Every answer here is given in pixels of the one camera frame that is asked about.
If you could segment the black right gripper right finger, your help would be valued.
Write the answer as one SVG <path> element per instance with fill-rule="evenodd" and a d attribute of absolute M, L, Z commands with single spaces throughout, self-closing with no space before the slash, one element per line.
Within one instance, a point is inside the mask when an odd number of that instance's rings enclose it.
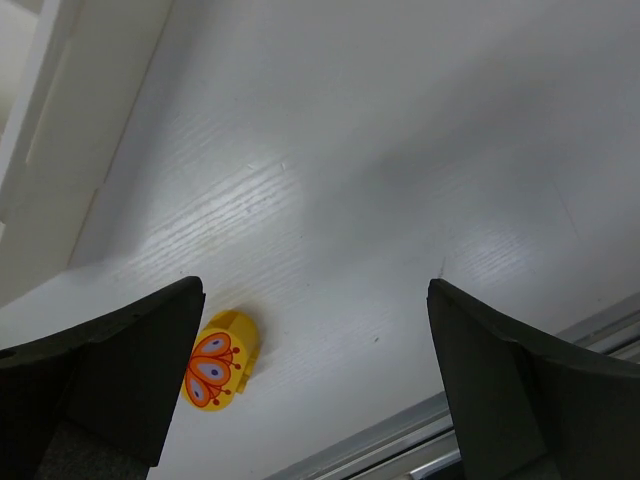
<path fill-rule="evenodd" d="M 468 479 L 636 479 L 639 366 L 515 320 L 442 279 L 427 310 Z"/>

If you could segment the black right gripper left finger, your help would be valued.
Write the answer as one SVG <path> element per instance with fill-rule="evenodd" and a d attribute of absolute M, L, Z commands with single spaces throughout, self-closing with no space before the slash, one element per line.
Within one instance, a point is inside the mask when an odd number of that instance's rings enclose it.
<path fill-rule="evenodd" d="M 185 277 L 1 352 L 4 479 L 144 479 L 158 465 L 205 294 Z"/>

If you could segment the yellow butterfly lego block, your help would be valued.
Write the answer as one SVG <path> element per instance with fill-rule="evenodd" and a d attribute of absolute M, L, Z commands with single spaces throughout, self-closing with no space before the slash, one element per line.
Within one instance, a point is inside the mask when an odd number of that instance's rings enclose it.
<path fill-rule="evenodd" d="M 196 337 L 182 396 L 202 411 L 226 408 L 244 392 L 260 348 L 260 333 L 249 315 L 238 310 L 218 313 Z"/>

